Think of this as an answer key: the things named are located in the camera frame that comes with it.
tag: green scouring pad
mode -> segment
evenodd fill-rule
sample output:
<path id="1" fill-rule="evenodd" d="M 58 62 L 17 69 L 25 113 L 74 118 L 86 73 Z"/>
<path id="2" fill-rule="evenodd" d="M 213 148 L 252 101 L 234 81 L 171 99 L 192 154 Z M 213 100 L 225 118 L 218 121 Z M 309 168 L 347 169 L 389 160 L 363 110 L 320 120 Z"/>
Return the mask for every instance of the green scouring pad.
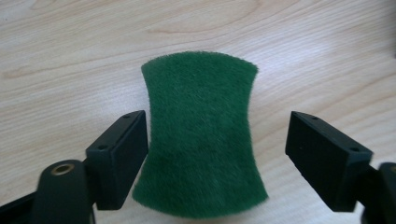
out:
<path id="1" fill-rule="evenodd" d="M 142 66 L 151 142 L 133 197 L 191 218 L 222 217 L 267 198 L 248 126 L 257 67 L 213 52 L 182 52 Z"/>

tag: light wood surface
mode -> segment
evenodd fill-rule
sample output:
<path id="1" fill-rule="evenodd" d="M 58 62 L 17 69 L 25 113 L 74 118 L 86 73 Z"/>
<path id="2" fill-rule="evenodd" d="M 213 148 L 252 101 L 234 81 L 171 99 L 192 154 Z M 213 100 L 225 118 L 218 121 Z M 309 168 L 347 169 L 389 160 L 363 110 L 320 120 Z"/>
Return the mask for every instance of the light wood surface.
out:
<path id="1" fill-rule="evenodd" d="M 0 205 L 35 190 L 41 171 L 144 109 L 140 66 L 185 50 L 260 69 L 249 121 L 270 199 L 194 221 L 128 199 L 97 223 L 360 223 L 333 213 L 284 153 L 290 111 L 316 115 L 396 161 L 396 3 L 357 1 L 0 1 Z"/>

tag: wood grain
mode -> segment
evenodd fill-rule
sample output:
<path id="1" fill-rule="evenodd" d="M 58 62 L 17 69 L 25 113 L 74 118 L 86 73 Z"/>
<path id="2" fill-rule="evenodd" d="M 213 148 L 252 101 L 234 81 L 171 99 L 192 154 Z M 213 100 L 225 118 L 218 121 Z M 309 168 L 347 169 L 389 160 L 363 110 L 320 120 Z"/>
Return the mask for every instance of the wood grain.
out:
<path id="1" fill-rule="evenodd" d="M 210 50 L 258 65 L 249 107 L 270 199 L 213 220 L 127 200 L 97 223 L 360 223 L 335 214 L 284 153 L 290 111 L 314 114 L 396 161 L 396 3 L 357 1 L 0 1 L 0 204 L 35 190 L 56 161 L 119 116 L 145 109 L 140 66 Z"/>

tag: scouring pad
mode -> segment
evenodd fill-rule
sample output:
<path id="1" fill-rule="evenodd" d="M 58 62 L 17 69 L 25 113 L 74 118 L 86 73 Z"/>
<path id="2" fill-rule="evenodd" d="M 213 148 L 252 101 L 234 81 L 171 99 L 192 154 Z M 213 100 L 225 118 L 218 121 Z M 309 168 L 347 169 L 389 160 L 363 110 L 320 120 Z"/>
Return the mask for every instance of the scouring pad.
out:
<path id="1" fill-rule="evenodd" d="M 248 126 L 257 67 L 213 52 L 182 52 L 142 66 L 151 142 L 133 197 L 191 218 L 222 217 L 267 198 Z"/>

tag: table surface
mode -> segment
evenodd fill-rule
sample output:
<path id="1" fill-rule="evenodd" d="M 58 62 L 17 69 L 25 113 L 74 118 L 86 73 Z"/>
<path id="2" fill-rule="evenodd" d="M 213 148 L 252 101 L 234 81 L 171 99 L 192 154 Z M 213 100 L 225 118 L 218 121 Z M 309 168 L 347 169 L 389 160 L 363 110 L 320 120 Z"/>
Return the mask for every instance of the table surface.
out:
<path id="1" fill-rule="evenodd" d="M 186 50 L 260 69 L 249 122 L 270 199 L 230 217 L 190 220 L 128 199 L 97 223 L 360 223 L 333 213 L 285 155 L 290 111 L 316 115 L 396 161 L 396 4 L 358 1 L 0 1 L 0 204 L 41 171 L 83 160 L 119 116 L 144 109 L 140 66 Z"/>

